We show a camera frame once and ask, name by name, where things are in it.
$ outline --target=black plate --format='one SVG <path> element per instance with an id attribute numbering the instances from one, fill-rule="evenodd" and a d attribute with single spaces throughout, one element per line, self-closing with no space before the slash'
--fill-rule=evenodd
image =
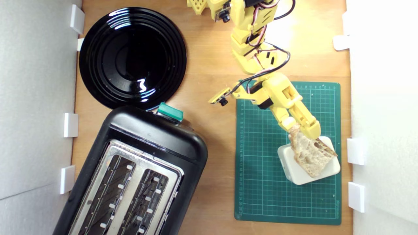
<path id="1" fill-rule="evenodd" d="M 184 40 L 170 19 L 132 7 L 111 12 L 91 27 L 79 66 L 88 91 L 103 105 L 150 110 L 176 92 L 186 60 Z"/>

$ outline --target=green cutting mat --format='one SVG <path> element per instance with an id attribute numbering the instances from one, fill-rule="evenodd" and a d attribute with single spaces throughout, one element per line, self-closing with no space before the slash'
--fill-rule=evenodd
<path id="1" fill-rule="evenodd" d="M 331 138 L 341 163 L 340 85 L 292 82 Z M 318 225 L 341 224 L 341 172 L 304 185 L 288 181 L 277 149 L 289 143 L 270 110 L 237 100 L 235 218 Z"/>

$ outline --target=toaster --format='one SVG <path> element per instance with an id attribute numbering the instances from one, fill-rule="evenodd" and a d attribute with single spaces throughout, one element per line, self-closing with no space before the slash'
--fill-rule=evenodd
<path id="1" fill-rule="evenodd" d="M 104 120 L 53 235 L 177 234 L 207 160 L 182 112 L 133 106 Z"/>

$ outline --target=toast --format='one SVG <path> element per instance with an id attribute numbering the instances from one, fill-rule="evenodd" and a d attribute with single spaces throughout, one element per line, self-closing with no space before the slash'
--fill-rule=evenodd
<path id="1" fill-rule="evenodd" d="M 291 148 L 295 152 L 295 161 L 312 178 L 317 177 L 337 153 L 319 138 L 309 139 L 300 131 L 300 125 L 294 125 L 289 131 Z"/>

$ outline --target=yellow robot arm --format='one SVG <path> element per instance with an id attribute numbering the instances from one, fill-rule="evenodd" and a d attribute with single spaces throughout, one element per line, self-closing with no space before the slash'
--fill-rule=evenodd
<path id="1" fill-rule="evenodd" d="M 275 72 L 287 63 L 290 54 L 264 42 L 267 24 L 275 19 L 279 0 L 187 1 L 189 6 L 194 6 L 197 14 L 200 14 L 202 9 L 198 12 L 196 7 L 209 7 L 214 21 L 222 20 L 226 23 L 231 20 L 234 23 L 231 34 L 232 54 L 245 73 L 259 74 L 251 88 L 244 88 L 239 82 L 233 89 L 226 88 L 220 91 L 209 102 L 224 106 L 228 103 L 226 97 L 229 95 L 235 99 L 251 100 L 261 109 L 270 109 L 279 126 L 285 131 L 288 132 L 292 126 L 299 123 L 302 133 L 308 138 L 317 139 L 321 134 L 319 122 L 302 103 L 302 96 L 289 79 Z M 278 63 L 283 60 L 278 58 L 278 51 L 288 54 L 288 58 L 281 65 Z"/>
<path id="2" fill-rule="evenodd" d="M 237 87 L 235 90 L 224 89 L 209 102 L 212 104 L 219 102 L 225 105 L 228 95 L 235 99 L 251 100 L 260 109 L 270 109 L 279 126 L 286 132 L 299 123 L 301 132 L 308 138 L 317 139 L 321 135 L 319 122 L 302 103 L 302 96 L 296 88 L 282 73 L 273 72 L 261 76 L 248 90 L 239 83 L 235 87 Z"/>

